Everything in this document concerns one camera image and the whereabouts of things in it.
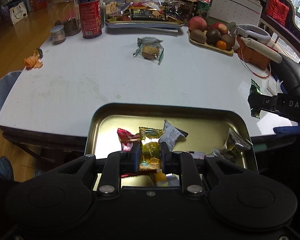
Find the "red tin can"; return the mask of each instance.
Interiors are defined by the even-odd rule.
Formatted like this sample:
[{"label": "red tin can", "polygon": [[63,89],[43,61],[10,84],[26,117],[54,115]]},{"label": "red tin can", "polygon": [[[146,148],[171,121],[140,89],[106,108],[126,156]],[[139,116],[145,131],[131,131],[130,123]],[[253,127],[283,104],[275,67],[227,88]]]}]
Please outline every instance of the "red tin can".
[{"label": "red tin can", "polygon": [[93,39],[102,34],[100,0],[78,0],[82,36]]}]

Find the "green can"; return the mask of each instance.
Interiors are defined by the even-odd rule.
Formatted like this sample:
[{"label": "green can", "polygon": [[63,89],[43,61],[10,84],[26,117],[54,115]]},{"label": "green can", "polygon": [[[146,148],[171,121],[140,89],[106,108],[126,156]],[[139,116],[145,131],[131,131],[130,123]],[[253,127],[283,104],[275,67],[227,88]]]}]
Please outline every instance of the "green can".
[{"label": "green can", "polygon": [[204,0],[198,0],[197,6],[194,10],[194,16],[200,16],[201,18],[207,20],[210,14],[210,3]]}]

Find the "white table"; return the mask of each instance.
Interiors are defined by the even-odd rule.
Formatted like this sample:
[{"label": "white table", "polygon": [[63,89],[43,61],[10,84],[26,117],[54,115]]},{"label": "white table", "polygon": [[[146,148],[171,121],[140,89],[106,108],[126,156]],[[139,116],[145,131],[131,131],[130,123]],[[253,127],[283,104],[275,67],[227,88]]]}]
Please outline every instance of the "white table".
[{"label": "white table", "polygon": [[[261,112],[261,119],[251,117],[247,102],[251,78],[270,95],[268,80],[249,72],[237,54],[231,57],[190,44],[186,27],[178,36],[136,29],[102,31],[92,40],[79,33],[59,45],[47,39],[41,46],[43,67],[23,70],[0,112],[0,126],[86,137],[93,113],[112,102],[234,111],[251,137],[273,135],[273,127],[297,125],[266,112]],[[137,38],[144,36],[163,40],[160,65],[132,57]]]}]

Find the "red cushion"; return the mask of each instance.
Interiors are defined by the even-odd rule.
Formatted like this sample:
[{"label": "red cushion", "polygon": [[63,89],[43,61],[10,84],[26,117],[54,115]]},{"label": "red cushion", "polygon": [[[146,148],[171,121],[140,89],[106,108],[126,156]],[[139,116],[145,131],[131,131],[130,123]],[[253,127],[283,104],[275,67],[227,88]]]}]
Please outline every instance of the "red cushion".
[{"label": "red cushion", "polygon": [[266,14],[285,26],[289,7],[279,0],[269,0]]}]

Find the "gold candy wrapper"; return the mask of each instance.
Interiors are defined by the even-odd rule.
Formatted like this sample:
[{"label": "gold candy wrapper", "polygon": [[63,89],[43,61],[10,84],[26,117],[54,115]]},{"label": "gold candy wrapper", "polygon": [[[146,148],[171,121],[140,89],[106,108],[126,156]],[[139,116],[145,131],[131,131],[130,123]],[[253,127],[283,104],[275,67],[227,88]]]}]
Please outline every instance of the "gold candy wrapper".
[{"label": "gold candy wrapper", "polygon": [[230,151],[238,157],[242,151],[250,150],[252,143],[229,127],[228,138],[223,146],[224,150]]},{"label": "gold candy wrapper", "polygon": [[159,140],[163,130],[139,127],[139,131],[141,141],[139,170],[152,171],[161,169]]}]

